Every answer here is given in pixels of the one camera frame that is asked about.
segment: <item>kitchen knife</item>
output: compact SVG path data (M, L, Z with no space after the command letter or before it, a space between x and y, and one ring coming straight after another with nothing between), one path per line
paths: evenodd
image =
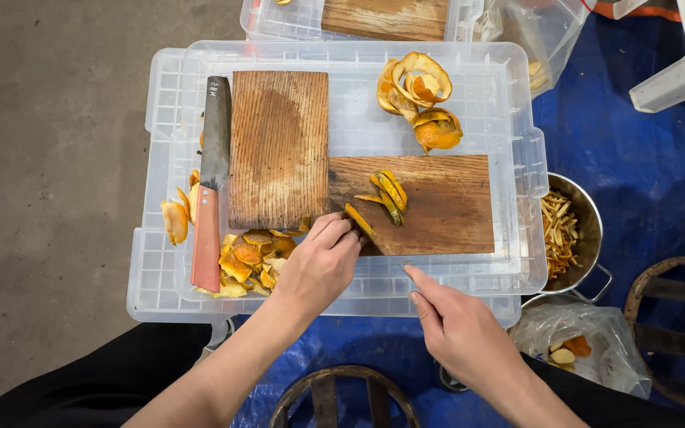
M222 76L208 77L205 89L205 128L200 186L195 218L192 277L195 287L212 292L221 290L218 275L218 191L229 177L229 146L232 143L232 91Z

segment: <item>cutting board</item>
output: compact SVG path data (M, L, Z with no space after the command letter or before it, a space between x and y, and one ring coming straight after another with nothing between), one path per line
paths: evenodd
M325 0L321 29L382 40L442 42L450 0Z
M228 224L297 229L328 208L327 73L234 72Z
M355 199L356 194L379 194L368 180L378 169L393 171L408 203L406 226L395 227L378 203ZM492 253L488 157L394 156L329 159L329 210L345 203L377 233L363 255Z

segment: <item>forearm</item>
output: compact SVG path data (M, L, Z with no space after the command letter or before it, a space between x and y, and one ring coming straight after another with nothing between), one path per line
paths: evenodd
M127 426L228 426L260 376L308 317L272 296L232 337L139 411Z
M483 397L514 426L587 427L532 370L528 369L523 378L489 388L489 391Z

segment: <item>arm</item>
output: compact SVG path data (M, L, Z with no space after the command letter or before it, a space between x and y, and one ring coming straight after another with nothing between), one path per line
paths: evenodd
M365 238L342 215L320 217L255 314L124 426L228 426L260 376L353 279Z
M416 267L404 269L421 291L409 297L419 313L427 350L450 374L515 426L587 426L530 370L479 298L438 285Z

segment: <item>wooden stool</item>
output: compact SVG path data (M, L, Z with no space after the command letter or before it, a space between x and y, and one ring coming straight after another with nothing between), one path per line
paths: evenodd
M678 266L685 266L685 257L671 258L645 270L636 278L628 291L623 314L633 330L635 345L639 349L667 355L685 356L685 333L652 327L636 322L643 297L666 298L685 302L685 282L664 279L659 276ZM685 405L685 381L652 374L644 361L646 371L652 378L652 386L665 397Z
M409 428L419 428L419 419L414 413L409 399L390 379L361 365L338 365L321 369L305 376L285 391L276 404L271 415L269 428L286 428L289 426L288 411L298 397L310 388L311 400L314 403L314 416L318 428L337 428L337 390L335 378L363 378L369 394L371 408L371 425L374 428L390 427L390 400L398 403L406 416Z

